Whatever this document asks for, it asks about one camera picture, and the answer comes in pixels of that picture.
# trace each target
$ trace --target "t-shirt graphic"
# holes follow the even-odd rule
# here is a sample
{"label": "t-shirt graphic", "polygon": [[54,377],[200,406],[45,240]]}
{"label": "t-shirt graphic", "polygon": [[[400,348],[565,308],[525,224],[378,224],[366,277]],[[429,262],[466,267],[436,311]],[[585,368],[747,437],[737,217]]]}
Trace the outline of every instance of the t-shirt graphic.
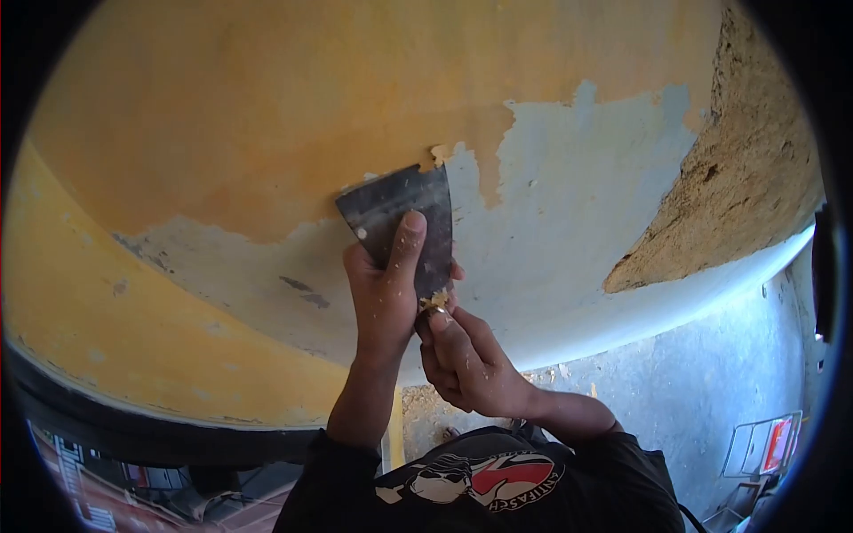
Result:
{"label": "t-shirt graphic", "polygon": [[480,459],[441,454],[428,465],[409,468],[417,472],[405,483],[376,487],[376,495],[389,504],[401,501],[407,491],[433,503],[451,503],[467,495],[493,513],[514,511],[542,499],[554,489],[565,470],[546,455],[531,450]]}

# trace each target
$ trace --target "hand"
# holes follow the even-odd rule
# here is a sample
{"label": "hand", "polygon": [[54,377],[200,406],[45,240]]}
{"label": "hand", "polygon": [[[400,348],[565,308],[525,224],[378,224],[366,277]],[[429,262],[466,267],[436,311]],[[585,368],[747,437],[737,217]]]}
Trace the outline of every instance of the hand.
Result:
{"label": "hand", "polygon": [[513,367],[489,324],[456,307],[436,312],[421,333],[426,379],[444,400],[483,416],[528,418],[539,390]]}
{"label": "hand", "polygon": [[427,219],[417,211],[406,213],[394,236],[387,270],[376,266],[360,242],[344,250],[356,308],[358,353],[393,358],[405,351],[418,312],[415,268],[426,235]]}

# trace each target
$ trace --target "black t-shirt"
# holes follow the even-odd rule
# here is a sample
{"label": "black t-shirt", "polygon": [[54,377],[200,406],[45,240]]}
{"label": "black t-shirt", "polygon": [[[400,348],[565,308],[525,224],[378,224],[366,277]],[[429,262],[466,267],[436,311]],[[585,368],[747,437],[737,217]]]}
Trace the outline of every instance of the black t-shirt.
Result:
{"label": "black t-shirt", "polygon": [[572,451],[493,426],[379,463],[322,432],[275,531],[684,531],[663,455],[628,433]]}

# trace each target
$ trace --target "putty knife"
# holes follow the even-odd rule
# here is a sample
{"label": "putty knife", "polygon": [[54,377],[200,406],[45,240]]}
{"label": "putty knife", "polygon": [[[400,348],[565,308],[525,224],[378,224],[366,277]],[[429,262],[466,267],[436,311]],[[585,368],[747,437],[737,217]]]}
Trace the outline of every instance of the putty knife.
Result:
{"label": "putty knife", "polygon": [[418,165],[377,177],[343,193],[334,201],[346,223],[382,269],[394,246],[403,214],[426,217],[426,241],[415,271],[418,301],[447,287],[453,253],[450,187],[444,165],[420,172]]}

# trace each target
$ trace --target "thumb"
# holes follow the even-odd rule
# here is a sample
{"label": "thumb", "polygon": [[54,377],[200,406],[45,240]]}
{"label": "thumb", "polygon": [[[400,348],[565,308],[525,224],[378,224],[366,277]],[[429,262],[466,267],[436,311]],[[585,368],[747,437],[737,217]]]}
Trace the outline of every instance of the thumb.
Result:
{"label": "thumb", "polygon": [[427,237],[427,218],[417,211],[409,211],[394,235],[394,247],[388,260],[388,279],[405,285],[415,282],[415,269],[421,257],[424,239]]}
{"label": "thumb", "polygon": [[471,338],[448,313],[435,313],[429,319],[433,348],[438,363],[456,372],[460,384],[472,375],[483,373],[483,362],[471,344]]}

